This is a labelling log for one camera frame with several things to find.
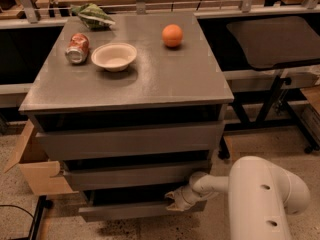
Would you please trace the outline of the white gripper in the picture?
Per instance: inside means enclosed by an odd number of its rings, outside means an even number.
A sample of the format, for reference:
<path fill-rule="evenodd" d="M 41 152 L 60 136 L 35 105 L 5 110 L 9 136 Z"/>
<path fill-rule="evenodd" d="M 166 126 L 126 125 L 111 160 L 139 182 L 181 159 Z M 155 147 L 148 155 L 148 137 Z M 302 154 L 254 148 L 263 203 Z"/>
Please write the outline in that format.
<path fill-rule="evenodd" d="M 185 185 L 165 194 L 166 198 L 174 200 L 174 203 L 168 205 L 166 210 L 175 212 L 187 211 L 198 202 L 207 201 L 217 195 L 218 192 L 212 187 Z"/>

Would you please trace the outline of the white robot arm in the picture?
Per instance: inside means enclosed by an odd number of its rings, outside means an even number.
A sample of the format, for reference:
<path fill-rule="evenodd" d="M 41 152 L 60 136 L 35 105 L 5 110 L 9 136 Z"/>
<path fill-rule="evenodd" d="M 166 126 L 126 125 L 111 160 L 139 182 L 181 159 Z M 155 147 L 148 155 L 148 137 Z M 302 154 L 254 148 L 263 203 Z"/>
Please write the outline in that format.
<path fill-rule="evenodd" d="M 310 203 L 297 175 L 256 156 L 238 159 L 227 176 L 195 172 L 189 183 L 165 194 L 171 211 L 186 211 L 216 193 L 228 195 L 231 240 L 292 240 L 287 217 Z"/>

